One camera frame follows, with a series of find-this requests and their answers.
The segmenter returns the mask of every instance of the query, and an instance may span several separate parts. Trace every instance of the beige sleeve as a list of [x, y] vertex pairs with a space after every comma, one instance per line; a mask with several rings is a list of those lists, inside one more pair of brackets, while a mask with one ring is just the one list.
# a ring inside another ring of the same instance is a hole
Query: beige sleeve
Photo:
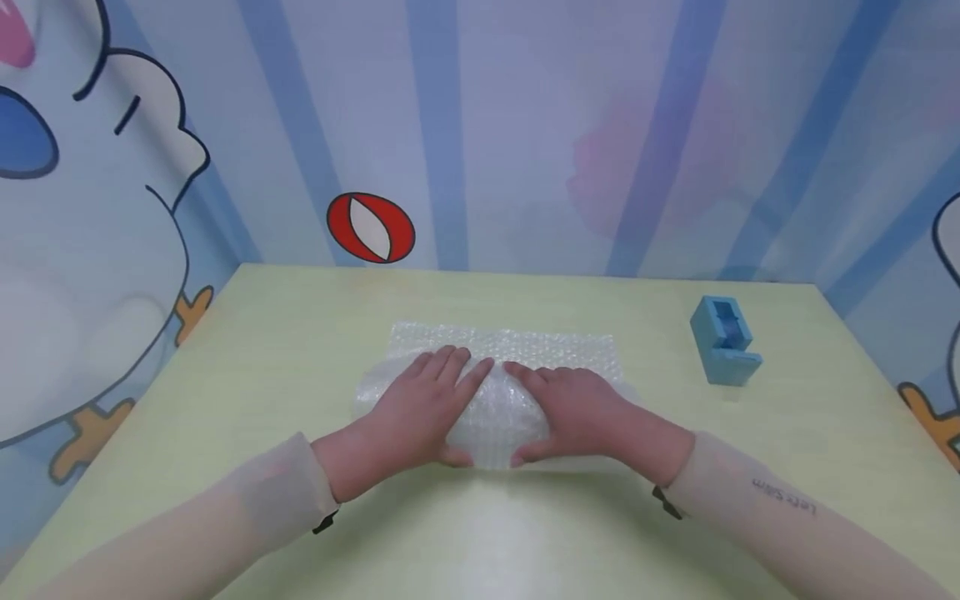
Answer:
[[707, 433], [665, 491], [803, 600], [954, 600], [890, 546]]
[[260, 557], [317, 527], [337, 508], [310, 443], [298, 434], [91, 551], [32, 598], [212, 598]]

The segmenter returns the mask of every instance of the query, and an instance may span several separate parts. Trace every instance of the cartoon character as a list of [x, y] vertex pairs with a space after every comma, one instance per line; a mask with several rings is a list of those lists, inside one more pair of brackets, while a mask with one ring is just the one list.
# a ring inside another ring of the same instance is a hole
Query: cartoon character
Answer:
[[0, 447], [67, 419], [58, 483], [132, 407], [97, 400], [213, 296], [184, 294], [174, 219], [206, 148], [166, 69], [109, 31], [102, 0], [0, 0]]
[[[953, 282], [960, 286], [960, 194], [944, 204], [937, 217], [933, 220], [933, 247], [937, 255], [947, 268]], [[910, 410], [933, 438], [937, 446], [947, 455], [953, 468], [960, 471], [960, 395], [957, 393], [957, 377], [960, 375], [960, 324], [953, 331], [947, 355], [947, 373], [950, 381], [950, 390], [953, 401], [957, 406], [942, 413], [934, 414], [926, 394], [910, 382], [903, 382], [897, 387], [900, 397], [907, 403]]]

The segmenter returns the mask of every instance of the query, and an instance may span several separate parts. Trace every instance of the light green table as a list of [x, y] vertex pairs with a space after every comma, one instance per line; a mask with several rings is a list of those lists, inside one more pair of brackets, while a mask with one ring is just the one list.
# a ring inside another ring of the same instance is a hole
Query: light green table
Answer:
[[[704, 378], [687, 323], [703, 294], [740, 301], [765, 361], [746, 388]], [[346, 424], [361, 373], [404, 320], [610, 333], [646, 405], [757, 456], [960, 592], [960, 477], [813, 286], [244, 266], [0, 597], [22, 597], [298, 429]], [[630, 477], [425, 468], [350, 503], [223, 597], [789, 597], [650, 491]]]

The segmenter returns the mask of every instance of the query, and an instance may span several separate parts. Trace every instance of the cartoon foot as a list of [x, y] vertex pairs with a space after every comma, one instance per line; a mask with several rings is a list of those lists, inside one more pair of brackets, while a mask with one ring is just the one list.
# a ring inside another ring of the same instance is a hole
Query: cartoon foot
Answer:
[[50, 478], [54, 483], [63, 485], [75, 469], [92, 463], [132, 409], [133, 398], [127, 398], [109, 413], [96, 405], [74, 413], [69, 421], [74, 437], [57, 451], [50, 462]]
[[180, 344], [186, 341], [187, 336], [197, 326], [197, 323], [200, 322], [200, 317], [210, 307], [211, 302], [213, 302], [213, 286], [211, 285], [207, 285], [198, 292], [192, 302], [183, 295], [183, 292], [180, 292], [177, 305], [174, 307], [174, 313], [180, 319], [180, 331], [177, 332], [177, 337], [174, 339], [174, 344], [178, 348]]
[[897, 391], [953, 468], [960, 471], [960, 414], [934, 415], [926, 394], [912, 383], [899, 384]]

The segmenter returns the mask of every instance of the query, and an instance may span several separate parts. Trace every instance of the black strap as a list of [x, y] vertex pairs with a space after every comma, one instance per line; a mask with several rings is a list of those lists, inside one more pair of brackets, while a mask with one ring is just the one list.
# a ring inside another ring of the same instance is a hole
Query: black strap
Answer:
[[336, 511], [333, 511], [333, 513], [327, 515], [326, 518], [320, 522], [320, 525], [318, 525], [317, 528], [313, 530], [313, 535], [316, 536], [317, 534], [322, 532], [324, 529], [329, 528], [330, 525], [333, 524], [333, 516], [339, 512], [340, 510], [338, 509]]

